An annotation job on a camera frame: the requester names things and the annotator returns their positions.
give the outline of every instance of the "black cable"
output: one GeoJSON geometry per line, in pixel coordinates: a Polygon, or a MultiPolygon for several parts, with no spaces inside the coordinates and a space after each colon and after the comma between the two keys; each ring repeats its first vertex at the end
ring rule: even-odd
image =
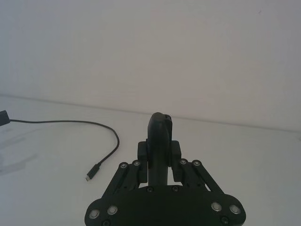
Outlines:
{"type": "Polygon", "coordinates": [[[79,120],[54,120],[54,121],[24,121],[24,120],[18,120],[18,119],[11,119],[10,121],[13,121],[13,122],[22,122],[22,123],[33,123],[33,124],[38,124],[38,123],[53,123],[53,122],[79,122],[79,123],[87,123],[87,124],[93,124],[93,125],[97,125],[97,126],[101,126],[101,127],[104,127],[106,129],[109,129],[111,130],[116,139],[117,139],[117,144],[115,146],[115,148],[110,152],[108,153],[99,163],[95,164],[92,169],[87,173],[87,176],[86,176],[86,180],[89,181],[90,179],[92,179],[94,177],[94,175],[98,172],[99,170],[99,167],[101,166],[101,164],[106,161],[119,147],[119,144],[120,144],[120,139],[118,137],[118,134],[116,133],[116,131],[109,127],[109,126],[106,126],[106,125],[103,125],[103,124],[100,124],[98,122],[94,122],[94,121],[79,121],[79,120]]]}

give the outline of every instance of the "metal screw head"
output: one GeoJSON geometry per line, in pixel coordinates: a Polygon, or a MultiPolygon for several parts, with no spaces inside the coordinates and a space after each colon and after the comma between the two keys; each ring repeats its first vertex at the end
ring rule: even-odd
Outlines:
{"type": "Polygon", "coordinates": [[[108,212],[109,215],[114,215],[115,213],[117,213],[117,211],[118,211],[117,206],[110,206],[108,208],[107,212],[108,212]]]}
{"type": "Polygon", "coordinates": [[[124,169],[124,168],[126,168],[126,167],[127,167],[127,165],[126,165],[125,163],[123,163],[123,164],[120,165],[120,168],[123,168],[123,169],[124,169]]]}
{"type": "Polygon", "coordinates": [[[201,163],[198,160],[193,161],[193,165],[199,166],[201,163]]]}
{"type": "Polygon", "coordinates": [[[95,219],[99,216],[99,210],[92,210],[90,213],[89,213],[89,218],[90,219],[95,219]]]}
{"type": "Polygon", "coordinates": [[[213,202],[211,204],[211,208],[216,212],[219,212],[222,210],[222,206],[218,202],[213,202]]]}
{"type": "Polygon", "coordinates": [[[179,191],[179,187],[178,186],[173,186],[172,190],[173,190],[173,192],[178,192],[179,191]]]}
{"type": "Polygon", "coordinates": [[[153,187],[148,187],[148,188],[146,189],[146,191],[147,191],[147,192],[153,192],[154,189],[153,189],[153,187]]]}
{"type": "Polygon", "coordinates": [[[187,163],[187,161],[185,159],[180,160],[180,164],[185,165],[186,163],[187,163]]]}
{"type": "Polygon", "coordinates": [[[229,219],[227,217],[222,217],[221,218],[221,222],[224,224],[224,225],[228,225],[229,224],[229,219]]]}
{"type": "Polygon", "coordinates": [[[139,162],[139,161],[135,161],[135,162],[134,162],[134,165],[135,165],[135,166],[139,166],[139,165],[140,165],[140,162],[139,162]]]}
{"type": "Polygon", "coordinates": [[[234,214],[240,214],[240,208],[236,205],[230,205],[230,211],[234,214]]]}

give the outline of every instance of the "black object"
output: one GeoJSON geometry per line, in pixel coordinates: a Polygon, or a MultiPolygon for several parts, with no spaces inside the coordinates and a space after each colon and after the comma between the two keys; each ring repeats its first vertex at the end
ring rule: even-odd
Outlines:
{"type": "Polygon", "coordinates": [[[108,153],[100,162],[98,162],[97,164],[95,164],[92,169],[87,173],[87,176],[86,176],[86,180],[89,181],[90,179],[92,179],[95,174],[98,172],[101,164],[106,161],[119,147],[119,144],[120,144],[120,140],[119,140],[119,137],[118,137],[118,134],[116,133],[116,131],[107,126],[107,125],[103,125],[103,124],[100,124],[98,122],[94,122],[94,121],[79,121],[79,120],[55,120],[55,121],[24,121],[24,120],[18,120],[18,119],[9,119],[8,117],[8,114],[6,111],[2,111],[0,112],[0,126],[2,125],[5,125],[5,124],[8,124],[10,122],[21,122],[21,123],[30,123],[30,124],[40,124],[40,123],[54,123],[54,122],[76,122],[76,123],[86,123],[86,124],[92,124],[92,125],[96,125],[96,126],[101,126],[101,127],[104,127],[106,129],[109,129],[111,130],[116,139],[117,139],[117,144],[115,146],[115,148],[110,152],[108,153]]]}
{"type": "Polygon", "coordinates": [[[239,200],[224,194],[200,161],[182,159],[179,142],[171,137],[171,117],[153,114],[148,139],[138,143],[138,159],[118,166],[102,198],[89,205],[86,226],[243,225],[246,213],[239,200]],[[182,186],[167,185],[168,167],[182,186]],[[147,175],[149,186],[139,188],[147,175]]]}
{"type": "Polygon", "coordinates": [[[9,123],[10,123],[10,120],[8,117],[8,113],[6,111],[0,112],[0,126],[9,124],[9,123]]]}

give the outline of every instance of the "cable plug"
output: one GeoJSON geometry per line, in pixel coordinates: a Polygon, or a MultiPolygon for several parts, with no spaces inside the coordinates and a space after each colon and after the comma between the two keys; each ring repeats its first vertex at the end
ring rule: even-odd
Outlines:
{"type": "Polygon", "coordinates": [[[0,126],[9,124],[9,123],[10,123],[10,119],[9,119],[8,113],[6,111],[0,112],[0,126]]]}
{"type": "Polygon", "coordinates": [[[95,164],[92,169],[87,173],[87,176],[86,176],[86,180],[89,181],[91,180],[95,174],[98,172],[99,170],[99,167],[100,167],[100,164],[95,164]]]}

